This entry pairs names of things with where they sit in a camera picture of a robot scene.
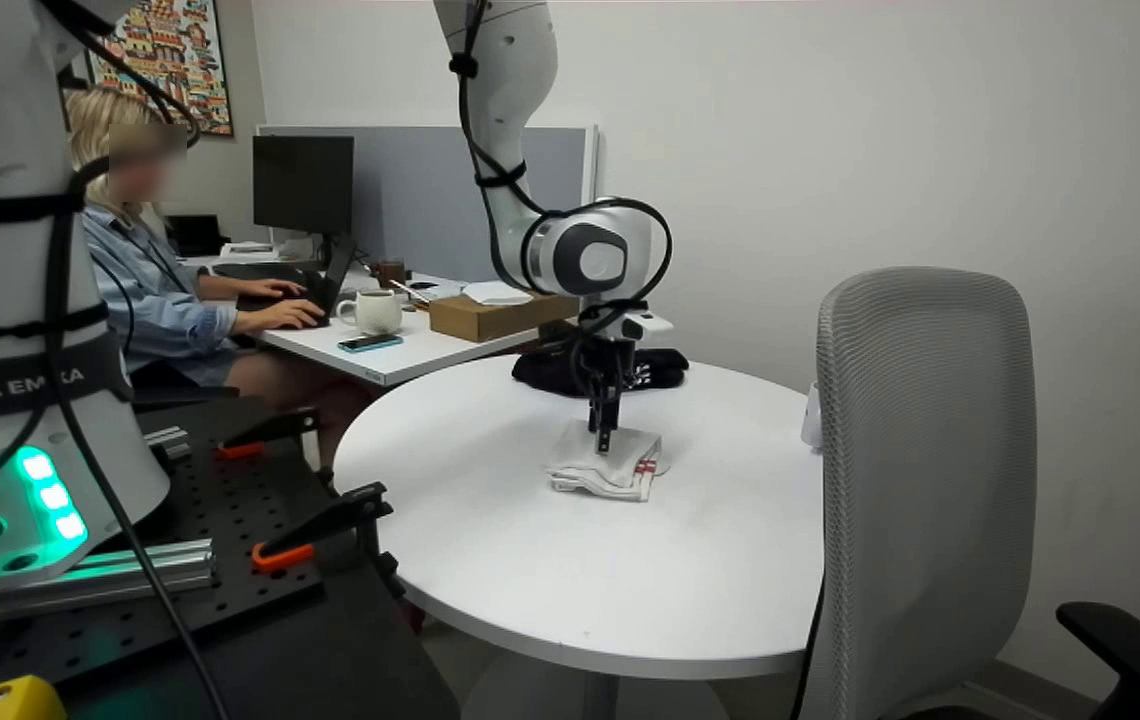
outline blonde hair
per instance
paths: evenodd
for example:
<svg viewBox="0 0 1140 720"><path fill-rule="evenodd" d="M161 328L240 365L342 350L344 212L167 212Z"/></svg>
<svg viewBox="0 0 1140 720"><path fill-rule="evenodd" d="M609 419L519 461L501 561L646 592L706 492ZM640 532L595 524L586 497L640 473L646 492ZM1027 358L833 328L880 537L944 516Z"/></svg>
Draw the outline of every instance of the blonde hair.
<svg viewBox="0 0 1140 720"><path fill-rule="evenodd" d="M103 87L70 94L70 123L71 123L77 170L116 151L146 151L156 139L166 139L166 123L148 106ZM103 172L89 184L89 205L120 215L146 212L129 209L129 201L116 190L116 172Z"/></svg>

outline office chair armrest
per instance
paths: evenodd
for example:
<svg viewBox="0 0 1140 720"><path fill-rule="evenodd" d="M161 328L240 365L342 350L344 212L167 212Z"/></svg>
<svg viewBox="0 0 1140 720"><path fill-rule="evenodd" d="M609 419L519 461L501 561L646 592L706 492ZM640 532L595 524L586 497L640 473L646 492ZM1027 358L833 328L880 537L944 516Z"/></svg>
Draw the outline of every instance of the office chair armrest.
<svg viewBox="0 0 1140 720"><path fill-rule="evenodd" d="M1056 622L1120 673L1096 720L1140 720L1140 622L1112 603L1061 603Z"/></svg>

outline cardboard box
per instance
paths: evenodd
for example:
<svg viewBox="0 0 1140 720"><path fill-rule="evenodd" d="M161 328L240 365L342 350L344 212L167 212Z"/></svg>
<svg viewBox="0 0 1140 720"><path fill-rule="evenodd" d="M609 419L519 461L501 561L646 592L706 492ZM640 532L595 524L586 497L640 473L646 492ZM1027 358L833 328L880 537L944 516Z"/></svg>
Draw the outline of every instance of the cardboard box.
<svg viewBox="0 0 1140 720"><path fill-rule="evenodd" d="M492 342L524 328L539 328L577 312L574 295L532 295L527 304L489 310L470 295L434 301L434 333L461 342Z"/></svg>

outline person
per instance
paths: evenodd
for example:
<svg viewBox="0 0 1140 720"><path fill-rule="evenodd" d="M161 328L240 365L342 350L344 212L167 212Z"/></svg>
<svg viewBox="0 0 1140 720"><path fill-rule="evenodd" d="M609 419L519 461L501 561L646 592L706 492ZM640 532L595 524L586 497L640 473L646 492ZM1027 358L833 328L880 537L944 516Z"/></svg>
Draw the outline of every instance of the person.
<svg viewBox="0 0 1140 720"><path fill-rule="evenodd" d="M161 116L120 94L70 94L70 128L77 165L166 147ZM196 278L156 231L156 193L167 179L166 161L124 165L89 184L80 228L110 304L114 333L124 343L131 385L238 387L272 413L318 410L322 455L333 470L344 423L372 399L372 387L348 385L272 350L240 342L272 328L312 328L323 312L297 295L297 279Z"/></svg>

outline green light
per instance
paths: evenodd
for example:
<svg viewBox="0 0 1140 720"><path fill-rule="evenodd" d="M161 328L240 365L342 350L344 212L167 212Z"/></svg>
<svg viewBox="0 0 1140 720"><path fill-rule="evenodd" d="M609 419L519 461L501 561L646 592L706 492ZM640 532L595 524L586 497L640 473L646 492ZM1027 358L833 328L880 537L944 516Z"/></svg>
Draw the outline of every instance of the green light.
<svg viewBox="0 0 1140 720"><path fill-rule="evenodd" d="M58 532L59 532L63 541L80 541L89 529L86 529L80 516L59 516L59 522L58 522Z"/></svg>
<svg viewBox="0 0 1140 720"><path fill-rule="evenodd" d="M22 473L24 479L33 479L33 484L58 479L53 455L40 452L40 449L22 449L22 452L16 452L16 473Z"/></svg>
<svg viewBox="0 0 1140 720"><path fill-rule="evenodd" d="M40 501L49 513L71 507L71 497L59 484L40 487Z"/></svg>

